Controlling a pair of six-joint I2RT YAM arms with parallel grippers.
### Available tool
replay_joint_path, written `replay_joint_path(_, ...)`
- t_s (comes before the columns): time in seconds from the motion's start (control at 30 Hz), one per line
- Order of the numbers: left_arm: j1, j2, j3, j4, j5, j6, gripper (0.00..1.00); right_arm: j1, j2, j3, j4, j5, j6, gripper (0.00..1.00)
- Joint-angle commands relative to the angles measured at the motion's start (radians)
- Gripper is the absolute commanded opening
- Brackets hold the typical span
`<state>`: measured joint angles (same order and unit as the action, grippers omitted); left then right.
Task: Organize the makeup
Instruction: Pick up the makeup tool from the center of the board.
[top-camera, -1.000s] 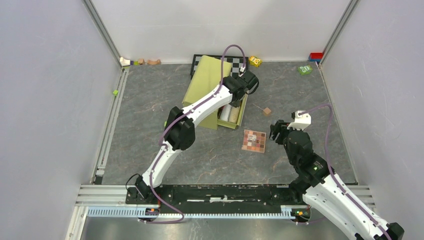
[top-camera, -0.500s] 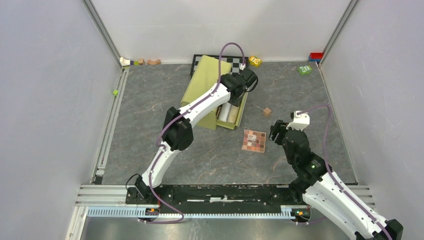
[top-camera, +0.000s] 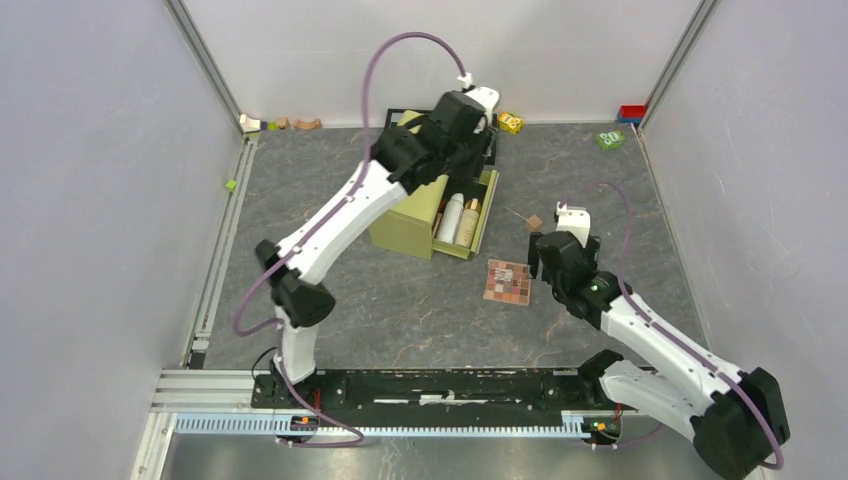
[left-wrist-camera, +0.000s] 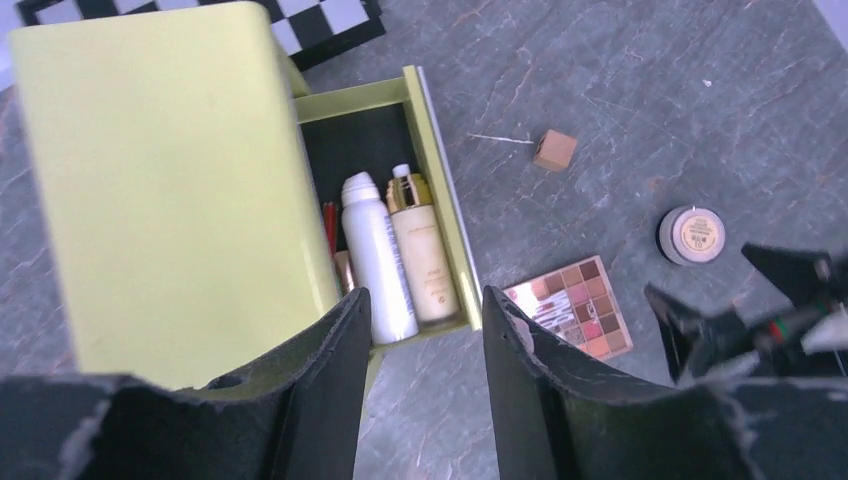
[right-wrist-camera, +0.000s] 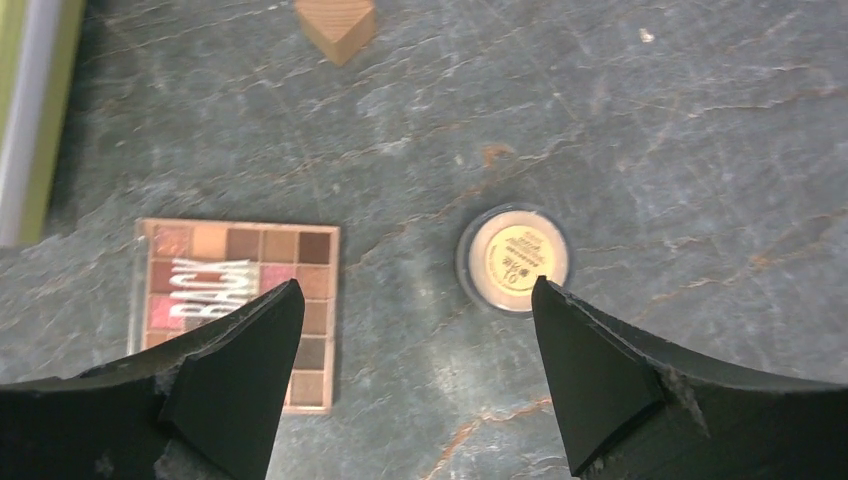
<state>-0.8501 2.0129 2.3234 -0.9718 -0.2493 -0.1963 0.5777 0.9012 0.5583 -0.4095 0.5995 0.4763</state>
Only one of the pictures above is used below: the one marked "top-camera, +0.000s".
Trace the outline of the white bottle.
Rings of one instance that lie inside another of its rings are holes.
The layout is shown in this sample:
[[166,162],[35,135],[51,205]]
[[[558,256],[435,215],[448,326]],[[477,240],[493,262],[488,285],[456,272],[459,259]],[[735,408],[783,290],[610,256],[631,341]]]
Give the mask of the white bottle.
[[449,244],[454,242],[464,209],[464,195],[461,192],[452,194],[442,213],[439,228],[435,235],[437,240]]

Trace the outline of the beige foundation bottle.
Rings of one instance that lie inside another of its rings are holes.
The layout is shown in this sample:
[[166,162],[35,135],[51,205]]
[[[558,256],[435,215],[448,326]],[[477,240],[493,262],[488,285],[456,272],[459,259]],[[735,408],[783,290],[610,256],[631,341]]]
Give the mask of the beige foundation bottle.
[[476,235],[476,227],[480,218],[480,200],[472,198],[462,211],[454,238],[454,244],[470,248]]

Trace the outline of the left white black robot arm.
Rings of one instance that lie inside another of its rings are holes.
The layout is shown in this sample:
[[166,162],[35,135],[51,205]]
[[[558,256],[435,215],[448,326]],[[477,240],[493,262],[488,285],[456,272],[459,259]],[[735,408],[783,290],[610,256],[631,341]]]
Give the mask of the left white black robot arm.
[[477,178],[493,142],[498,91],[452,90],[436,106],[384,130],[347,183],[302,227],[256,248],[266,268],[282,341],[275,392],[290,407],[314,394],[317,328],[336,305],[323,279],[338,257],[376,219],[416,190],[448,175]]

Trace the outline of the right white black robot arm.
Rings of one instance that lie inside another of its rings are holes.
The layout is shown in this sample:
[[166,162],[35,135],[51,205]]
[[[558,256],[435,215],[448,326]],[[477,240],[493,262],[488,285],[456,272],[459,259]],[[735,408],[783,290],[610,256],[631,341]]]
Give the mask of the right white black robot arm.
[[790,428],[778,380],[761,367],[745,371],[688,338],[630,285],[599,269],[599,248],[596,236],[534,232],[530,275],[547,283],[571,316],[623,343],[655,371],[648,374],[604,350],[579,368],[580,400],[591,408],[622,404],[650,416],[690,441],[723,479],[782,469]]

